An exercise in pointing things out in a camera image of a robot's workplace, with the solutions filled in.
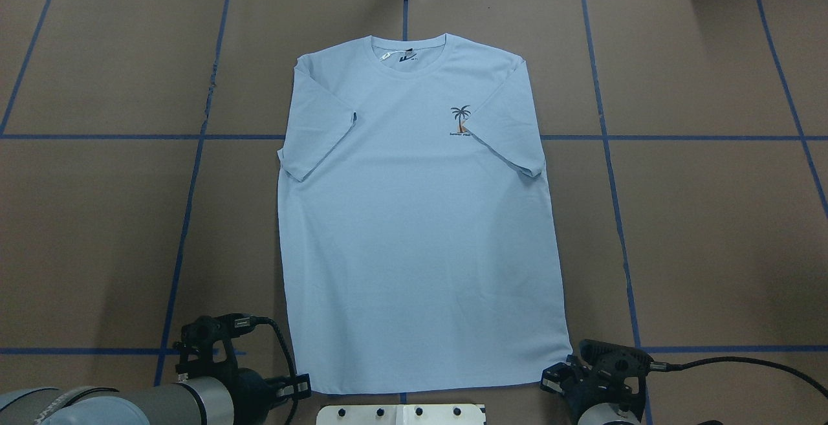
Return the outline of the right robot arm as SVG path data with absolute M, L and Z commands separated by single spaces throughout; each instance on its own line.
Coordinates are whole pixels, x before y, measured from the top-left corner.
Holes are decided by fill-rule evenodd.
M 642 424 L 646 369 L 633 356 L 570 355 L 542 371 L 540 387 L 563 399 L 571 424 Z

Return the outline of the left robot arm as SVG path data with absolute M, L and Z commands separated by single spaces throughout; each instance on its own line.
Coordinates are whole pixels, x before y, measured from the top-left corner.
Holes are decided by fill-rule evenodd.
M 265 378 L 240 368 L 133 392 L 35 387 L 2 394 L 3 424 L 263 424 L 274 408 L 311 395 L 307 374 Z

